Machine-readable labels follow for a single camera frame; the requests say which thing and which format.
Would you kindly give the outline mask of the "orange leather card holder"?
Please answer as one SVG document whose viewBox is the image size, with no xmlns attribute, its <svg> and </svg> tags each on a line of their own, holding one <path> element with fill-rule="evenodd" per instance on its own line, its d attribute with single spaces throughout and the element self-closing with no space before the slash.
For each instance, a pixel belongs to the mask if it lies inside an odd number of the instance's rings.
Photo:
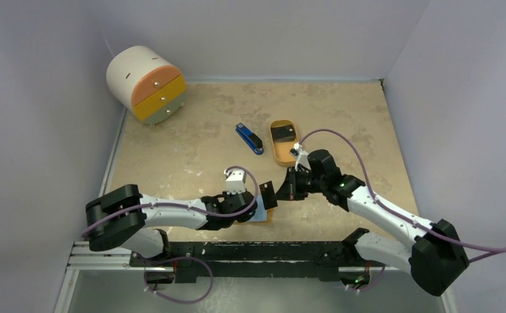
<svg viewBox="0 0 506 313">
<path fill-rule="evenodd" d="M 256 209 L 246 223 L 270 223 L 274 209 Z"/>
</svg>

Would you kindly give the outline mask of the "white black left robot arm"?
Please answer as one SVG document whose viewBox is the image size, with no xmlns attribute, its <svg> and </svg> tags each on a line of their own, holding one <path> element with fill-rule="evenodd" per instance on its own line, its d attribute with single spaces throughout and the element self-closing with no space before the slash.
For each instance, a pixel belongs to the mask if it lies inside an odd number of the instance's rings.
<svg viewBox="0 0 506 313">
<path fill-rule="evenodd" d="M 87 227 L 82 237 L 92 251 L 121 247 L 162 267 L 170 261 L 171 249 L 161 227 L 200 231 L 229 228 L 254 215 L 258 194 L 258 190 L 243 190 L 193 200 L 167 200 L 142 194 L 137 185 L 128 184 L 85 206 Z"/>
</svg>

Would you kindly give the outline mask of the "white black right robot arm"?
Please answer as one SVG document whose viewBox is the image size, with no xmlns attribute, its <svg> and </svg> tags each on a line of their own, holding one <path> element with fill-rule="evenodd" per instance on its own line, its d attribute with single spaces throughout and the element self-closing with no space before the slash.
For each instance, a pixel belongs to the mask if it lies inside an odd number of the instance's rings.
<svg viewBox="0 0 506 313">
<path fill-rule="evenodd" d="M 361 216 L 391 235 L 382 237 L 358 228 L 343 243 L 342 255 L 350 265 L 376 261 L 411 275 L 414 282 L 433 296 L 442 295 L 468 268 L 469 261 L 454 226 L 413 215 L 378 197 L 368 184 L 343 174 L 325 149 L 311 153 L 296 143 L 290 150 L 295 164 L 287 169 L 276 200 L 300 201 L 309 194 L 322 194 L 332 205 Z"/>
</svg>

